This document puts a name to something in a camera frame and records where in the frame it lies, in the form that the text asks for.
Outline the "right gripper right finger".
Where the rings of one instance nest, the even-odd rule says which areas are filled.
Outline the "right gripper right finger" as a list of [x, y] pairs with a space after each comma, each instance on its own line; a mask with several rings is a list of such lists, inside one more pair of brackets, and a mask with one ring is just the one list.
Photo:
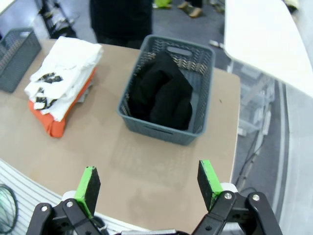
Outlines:
[[200, 160], [197, 176], [208, 213], [194, 235], [219, 235], [226, 223], [237, 223], [245, 235], [281, 235], [281, 228], [266, 196], [253, 192], [244, 197], [224, 190], [209, 160]]

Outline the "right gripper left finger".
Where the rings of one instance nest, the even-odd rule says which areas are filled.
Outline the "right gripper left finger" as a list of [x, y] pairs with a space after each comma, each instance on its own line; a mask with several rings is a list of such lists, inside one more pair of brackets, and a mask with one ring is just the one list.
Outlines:
[[32, 214], [28, 235], [104, 235], [104, 222], [94, 213], [100, 190], [97, 168], [87, 166], [74, 195], [58, 205], [39, 203]]

